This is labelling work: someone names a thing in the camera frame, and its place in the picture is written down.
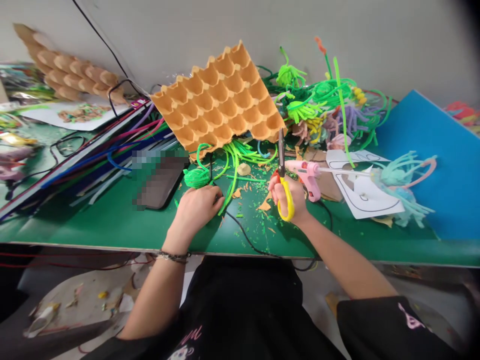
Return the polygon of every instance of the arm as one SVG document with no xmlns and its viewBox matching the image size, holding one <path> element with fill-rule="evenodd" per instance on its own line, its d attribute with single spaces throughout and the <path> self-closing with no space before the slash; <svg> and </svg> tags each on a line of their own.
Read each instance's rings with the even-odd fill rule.
<svg viewBox="0 0 480 360">
<path fill-rule="evenodd" d="M 186 254 L 195 234 L 218 213 L 224 201 L 218 186 L 187 190 L 161 249 L 172 255 Z M 158 259 L 118 338 L 147 338 L 165 330 L 179 311 L 184 274 L 185 264 Z"/>
<path fill-rule="evenodd" d="M 291 222 L 308 237 L 348 296 L 352 299 L 398 296 L 394 287 L 375 266 L 308 212 L 303 186 L 288 176 L 285 179 L 295 205 L 295 215 Z M 282 211 L 286 210 L 287 199 L 283 186 L 274 179 L 268 189 L 272 192 L 275 205 L 280 201 Z"/>
</svg>

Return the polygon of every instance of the orange egg carton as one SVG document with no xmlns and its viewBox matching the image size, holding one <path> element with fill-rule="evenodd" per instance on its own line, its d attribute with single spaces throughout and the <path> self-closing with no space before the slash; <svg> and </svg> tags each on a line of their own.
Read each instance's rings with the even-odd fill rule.
<svg viewBox="0 0 480 360">
<path fill-rule="evenodd" d="M 250 131 L 254 139 L 275 143 L 280 129 L 287 132 L 241 40 L 219 57 L 210 56 L 205 68 L 194 66 L 191 77 L 177 76 L 176 83 L 162 86 L 151 99 L 187 151 L 211 145 L 200 152 L 201 159 L 234 135 Z"/>
<path fill-rule="evenodd" d="M 28 26 L 13 24 L 13 28 L 37 68 L 45 74 L 46 84 L 55 90 L 55 97 L 81 102 L 81 93 L 89 93 L 108 100 L 110 89 L 119 83 L 116 74 L 94 66 L 89 61 L 50 51 L 37 41 L 37 33 Z M 110 98 L 116 104 L 127 103 L 122 88 L 112 91 Z"/>
</svg>

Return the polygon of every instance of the bracelet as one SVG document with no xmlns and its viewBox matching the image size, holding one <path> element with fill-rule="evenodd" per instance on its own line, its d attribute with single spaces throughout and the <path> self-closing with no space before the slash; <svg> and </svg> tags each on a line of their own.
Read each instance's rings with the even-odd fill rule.
<svg viewBox="0 0 480 360">
<path fill-rule="evenodd" d="M 172 255 L 172 254 L 170 254 L 168 252 L 165 252 L 162 249 L 160 249 L 156 258 L 157 259 L 171 260 L 173 262 L 180 263 L 180 264 L 186 264 L 186 263 L 188 263 L 187 258 L 189 258 L 191 256 L 192 256 L 192 253 L 189 252 L 189 251 L 185 255 Z"/>
</svg>

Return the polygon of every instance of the scissor blade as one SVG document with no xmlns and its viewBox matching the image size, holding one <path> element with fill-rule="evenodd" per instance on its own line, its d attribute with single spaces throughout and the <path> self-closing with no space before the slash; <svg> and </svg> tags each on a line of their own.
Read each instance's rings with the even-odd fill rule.
<svg viewBox="0 0 480 360">
<path fill-rule="evenodd" d="M 281 178 L 285 177 L 285 146 L 283 129 L 280 129 L 278 133 L 278 175 Z"/>
</svg>

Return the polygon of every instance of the shirt sleeve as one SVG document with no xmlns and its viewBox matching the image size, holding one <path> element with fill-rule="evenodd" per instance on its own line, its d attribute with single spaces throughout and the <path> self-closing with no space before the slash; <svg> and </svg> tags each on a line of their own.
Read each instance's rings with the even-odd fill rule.
<svg viewBox="0 0 480 360">
<path fill-rule="evenodd" d="M 403 296 L 341 301 L 337 321 L 352 360 L 458 359 Z"/>
<path fill-rule="evenodd" d="M 134 360 L 142 355 L 155 343 L 156 337 L 146 337 L 138 340 L 120 340 L 112 337 L 105 341 L 82 360 Z"/>
</svg>

